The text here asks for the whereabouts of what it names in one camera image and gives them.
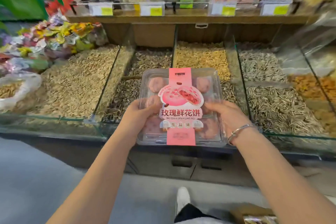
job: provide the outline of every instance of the silver bracelet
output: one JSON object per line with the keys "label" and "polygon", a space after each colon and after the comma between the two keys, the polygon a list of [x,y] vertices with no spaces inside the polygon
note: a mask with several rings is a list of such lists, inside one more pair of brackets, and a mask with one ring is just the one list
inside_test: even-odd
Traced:
{"label": "silver bracelet", "polygon": [[236,137],[241,130],[243,130],[244,128],[248,128],[248,127],[256,128],[256,126],[253,124],[246,124],[246,125],[241,126],[240,128],[237,128],[235,131],[232,132],[231,136],[227,140],[228,145],[233,145],[230,142],[230,140],[232,140],[233,137]]}

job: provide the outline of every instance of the wooden shelf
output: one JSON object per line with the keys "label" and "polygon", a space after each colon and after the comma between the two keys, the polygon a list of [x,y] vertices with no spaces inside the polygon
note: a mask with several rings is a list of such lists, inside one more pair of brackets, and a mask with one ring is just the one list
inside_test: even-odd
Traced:
{"label": "wooden shelf", "polygon": [[234,17],[208,16],[207,9],[172,9],[165,10],[162,17],[144,17],[137,11],[114,10],[114,16],[80,16],[72,11],[66,14],[69,22],[101,22],[101,23],[147,23],[147,24],[188,24],[188,23],[236,23],[236,24],[311,24],[318,15],[259,16],[260,10],[237,11]]}

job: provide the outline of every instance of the human hand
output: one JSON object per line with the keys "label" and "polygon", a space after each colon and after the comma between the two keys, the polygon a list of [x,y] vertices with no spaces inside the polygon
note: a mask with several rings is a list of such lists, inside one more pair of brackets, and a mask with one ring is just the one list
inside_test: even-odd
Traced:
{"label": "human hand", "polygon": [[205,106],[211,110],[218,112],[222,118],[223,126],[227,137],[232,135],[232,132],[246,124],[252,122],[234,103],[223,100],[221,103],[206,102]]}
{"label": "human hand", "polygon": [[139,103],[140,99],[137,99],[127,107],[120,124],[114,132],[122,140],[127,140],[130,148],[135,145],[137,135],[144,127],[147,118],[154,113],[158,113],[162,106],[162,103],[157,103],[139,110]]}

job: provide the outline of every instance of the human arm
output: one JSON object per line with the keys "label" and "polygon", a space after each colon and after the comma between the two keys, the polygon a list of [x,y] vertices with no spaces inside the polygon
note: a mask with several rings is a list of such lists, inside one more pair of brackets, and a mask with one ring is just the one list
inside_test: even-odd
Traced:
{"label": "human arm", "polygon": [[[206,103],[221,114],[229,135],[251,121],[235,104]],[[331,224],[336,206],[312,187],[257,129],[247,127],[232,141],[281,224]]]}
{"label": "human arm", "polygon": [[138,100],[130,104],[87,173],[47,224],[106,224],[109,221],[128,153],[146,119],[160,108],[152,105],[139,110],[138,104]]}

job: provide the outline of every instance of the shoe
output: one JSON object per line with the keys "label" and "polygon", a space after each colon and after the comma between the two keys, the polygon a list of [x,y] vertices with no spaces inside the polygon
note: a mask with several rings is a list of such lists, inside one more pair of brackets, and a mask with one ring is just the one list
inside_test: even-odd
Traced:
{"label": "shoe", "polygon": [[190,203],[190,195],[186,187],[180,187],[177,191],[175,216],[179,214],[183,207]]}

